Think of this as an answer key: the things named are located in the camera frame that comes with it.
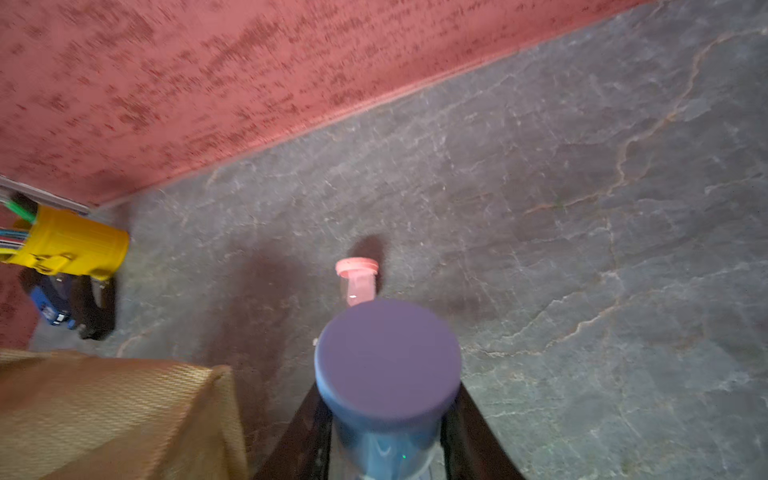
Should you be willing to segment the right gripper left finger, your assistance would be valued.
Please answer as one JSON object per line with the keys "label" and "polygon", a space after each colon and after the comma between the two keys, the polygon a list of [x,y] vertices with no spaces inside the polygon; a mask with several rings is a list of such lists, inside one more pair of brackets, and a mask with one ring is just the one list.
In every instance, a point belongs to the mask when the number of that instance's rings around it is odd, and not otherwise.
{"label": "right gripper left finger", "polygon": [[254,480],[328,480],[331,410],[314,383]]}

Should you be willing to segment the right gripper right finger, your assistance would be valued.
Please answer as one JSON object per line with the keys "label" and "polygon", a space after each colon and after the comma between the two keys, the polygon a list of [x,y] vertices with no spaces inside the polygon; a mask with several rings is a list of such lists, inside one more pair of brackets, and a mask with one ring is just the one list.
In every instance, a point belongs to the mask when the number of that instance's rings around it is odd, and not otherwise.
{"label": "right gripper right finger", "polygon": [[525,480],[464,384],[443,416],[440,444],[448,480]]}

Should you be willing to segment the blue sand timer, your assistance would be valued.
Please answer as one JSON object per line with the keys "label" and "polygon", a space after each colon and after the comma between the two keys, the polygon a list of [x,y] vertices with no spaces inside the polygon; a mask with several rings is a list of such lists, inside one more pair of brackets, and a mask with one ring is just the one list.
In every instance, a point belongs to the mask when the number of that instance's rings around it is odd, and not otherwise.
{"label": "blue sand timer", "polygon": [[322,331],[314,368],[332,413],[332,478],[430,476],[462,370],[445,321],[401,300],[349,307]]}

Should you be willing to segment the pink sand timer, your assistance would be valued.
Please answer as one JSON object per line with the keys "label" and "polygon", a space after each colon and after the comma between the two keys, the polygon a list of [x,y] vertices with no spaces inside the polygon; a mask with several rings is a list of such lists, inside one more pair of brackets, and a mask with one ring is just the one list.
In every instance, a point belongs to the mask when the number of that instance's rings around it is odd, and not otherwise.
{"label": "pink sand timer", "polygon": [[348,306],[356,306],[375,299],[377,294],[377,261],[365,257],[339,260],[336,274],[342,280],[342,293]]}

